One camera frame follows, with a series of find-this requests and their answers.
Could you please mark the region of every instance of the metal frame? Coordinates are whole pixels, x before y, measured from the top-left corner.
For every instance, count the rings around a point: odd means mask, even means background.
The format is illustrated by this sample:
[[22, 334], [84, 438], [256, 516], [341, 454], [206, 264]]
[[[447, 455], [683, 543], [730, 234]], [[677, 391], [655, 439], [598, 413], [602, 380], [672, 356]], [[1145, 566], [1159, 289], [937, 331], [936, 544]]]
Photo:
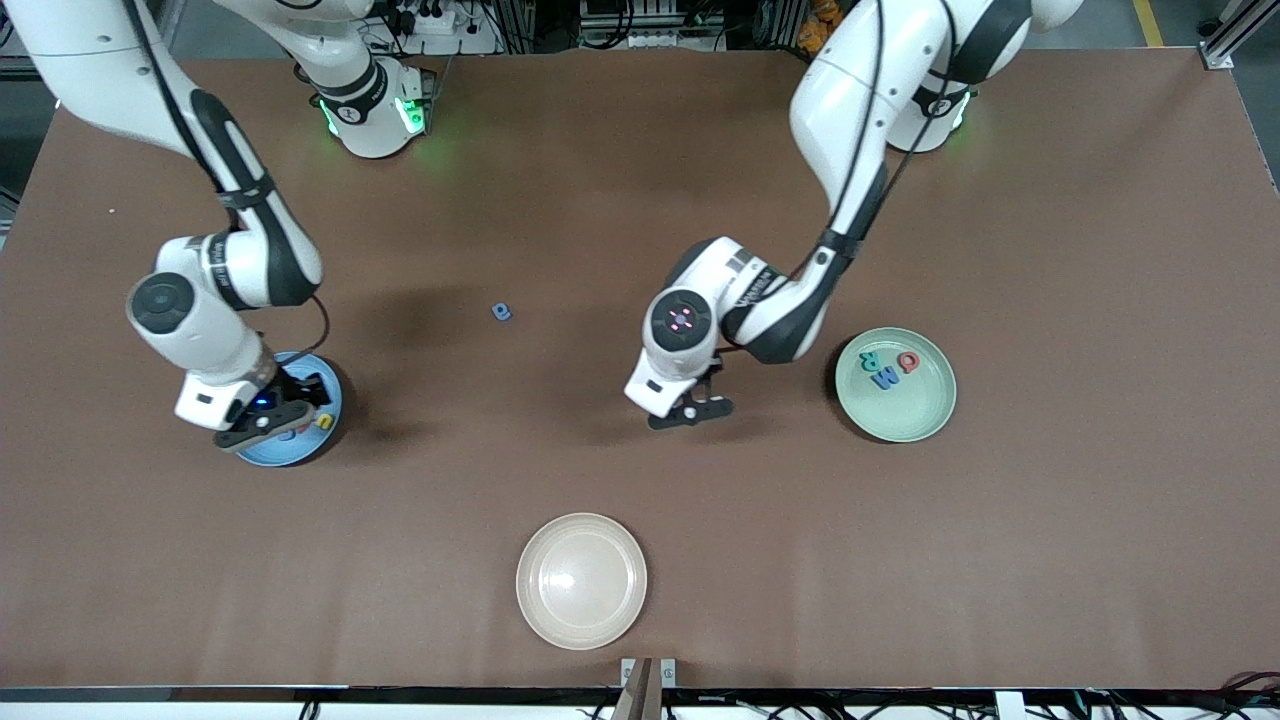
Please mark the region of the metal frame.
[[1238, 0], [1233, 5], [1224, 10], [1224, 14], [1233, 9], [1234, 13], [1222, 20], [1222, 27], [1199, 45], [1201, 60], [1206, 69], [1234, 68], [1231, 53], [1280, 10], [1280, 0]]
[[[630, 38], [667, 35], [671, 37], [714, 37], [724, 27], [724, 13], [713, 10], [707, 14], [705, 20], [698, 26], [685, 26], [685, 14], [689, 3], [682, 0], [617, 0], [630, 15], [626, 45], [631, 46]], [[598, 5], [591, 9], [593, 3], [579, 0], [579, 18], [581, 20], [580, 35], [582, 40], [590, 42], [604, 42], [618, 31], [618, 12], [616, 9], [602, 10]]]
[[622, 687], [613, 720], [662, 720], [662, 671], [652, 657], [636, 660]]

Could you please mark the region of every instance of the plate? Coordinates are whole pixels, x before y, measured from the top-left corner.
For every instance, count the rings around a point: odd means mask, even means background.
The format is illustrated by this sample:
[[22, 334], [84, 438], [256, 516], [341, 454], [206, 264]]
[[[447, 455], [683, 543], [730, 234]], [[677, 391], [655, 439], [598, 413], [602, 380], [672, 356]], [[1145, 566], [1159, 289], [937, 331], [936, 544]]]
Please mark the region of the plate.
[[[293, 352], [276, 352], [275, 360], [279, 363], [292, 356]], [[320, 379], [324, 380], [324, 387], [329, 391], [329, 402], [316, 407], [315, 416], [320, 418], [328, 414], [333, 418], [333, 421], [328, 429], [324, 429], [312, 420], [310, 425], [300, 430], [291, 430], [274, 438], [264, 439], [236, 454], [239, 455], [241, 460], [251, 465], [260, 468], [287, 468], [302, 462], [325, 446], [325, 442], [338, 429], [338, 421], [342, 419], [342, 383], [338, 380], [338, 373], [328, 363], [315, 355], [303, 355], [285, 365], [283, 370], [300, 380], [314, 373], [320, 373]]]
[[859, 428], [890, 442], [942, 429], [956, 407], [947, 356], [920, 333], [877, 328], [849, 341], [836, 361], [836, 396]]
[[543, 525], [516, 569], [516, 600], [529, 626], [564, 650], [595, 650], [621, 638], [640, 615], [648, 587], [636, 539], [593, 512]]

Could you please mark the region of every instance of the blue plate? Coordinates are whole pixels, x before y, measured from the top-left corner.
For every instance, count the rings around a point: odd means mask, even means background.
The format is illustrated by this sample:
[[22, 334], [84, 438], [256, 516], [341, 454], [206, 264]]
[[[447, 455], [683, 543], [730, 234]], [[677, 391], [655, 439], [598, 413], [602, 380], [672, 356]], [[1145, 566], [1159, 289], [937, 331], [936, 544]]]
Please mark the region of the blue plate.
[[[292, 352], [276, 352], [275, 360], [287, 360], [292, 355]], [[324, 447], [325, 441], [338, 429], [338, 421], [342, 419], [342, 383], [338, 382], [338, 373], [328, 363], [315, 355], [307, 355], [285, 365], [284, 372], [300, 380], [316, 373], [320, 374], [325, 389], [329, 391], [330, 402], [316, 407], [315, 418], [328, 413], [333, 416], [333, 424], [329, 425], [328, 430], [324, 430], [312, 419], [311, 424], [301, 430], [275, 436], [236, 454], [239, 455], [241, 460], [260, 468], [284, 468], [311, 457]]]

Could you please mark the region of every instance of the green led light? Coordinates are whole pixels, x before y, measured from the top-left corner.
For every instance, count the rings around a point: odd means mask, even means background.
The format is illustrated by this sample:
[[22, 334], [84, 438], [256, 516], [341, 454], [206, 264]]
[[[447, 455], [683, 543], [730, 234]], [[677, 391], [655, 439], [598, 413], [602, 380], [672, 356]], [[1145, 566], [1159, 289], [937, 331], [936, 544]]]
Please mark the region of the green led light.
[[964, 109], [969, 105], [969, 99], [973, 97], [972, 92], [965, 92], [964, 99], [960, 100], [960, 108], [956, 109], [956, 119], [951, 122], [951, 129], [955, 131], [964, 122]]
[[422, 132], [425, 123], [422, 122], [422, 110], [417, 106], [417, 102], [406, 102], [397, 97], [396, 109], [399, 110], [401, 120], [404, 122], [404, 129], [407, 129], [410, 135]]
[[338, 126], [333, 124], [333, 115], [329, 114], [329, 108], [325, 108], [324, 100], [320, 101], [320, 110], [324, 111], [324, 119], [329, 122], [329, 133], [338, 137]]

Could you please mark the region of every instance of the floor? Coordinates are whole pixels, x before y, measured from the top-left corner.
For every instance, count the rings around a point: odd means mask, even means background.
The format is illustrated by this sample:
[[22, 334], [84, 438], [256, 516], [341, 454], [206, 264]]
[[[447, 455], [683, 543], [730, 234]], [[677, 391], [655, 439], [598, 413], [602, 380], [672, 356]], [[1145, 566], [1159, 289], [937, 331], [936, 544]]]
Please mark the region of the floor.
[[[182, 6], [173, 53], [177, 58], [283, 58], [266, 35], [212, 0], [175, 0]], [[1105, 49], [1148, 45], [1194, 45], [1196, 24], [1213, 17], [1226, 0], [1084, 0], [1064, 27], [1033, 35], [1027, 47]], [[1155, 17], [1144, 28], [1139, 10]], [[20, 54], [13, 40], [0, 55]], [[1280, 20], [1263, 26], [1235, 53], [1234, 76], [1244, 106], [1254, 123], [1262, 154], [1280, 168]], [[0, 82], [0, 187], [20, 195], [49, 120], [52, 97], [40, 83]], [[0, 243], [10, 213], [0, 205]]]

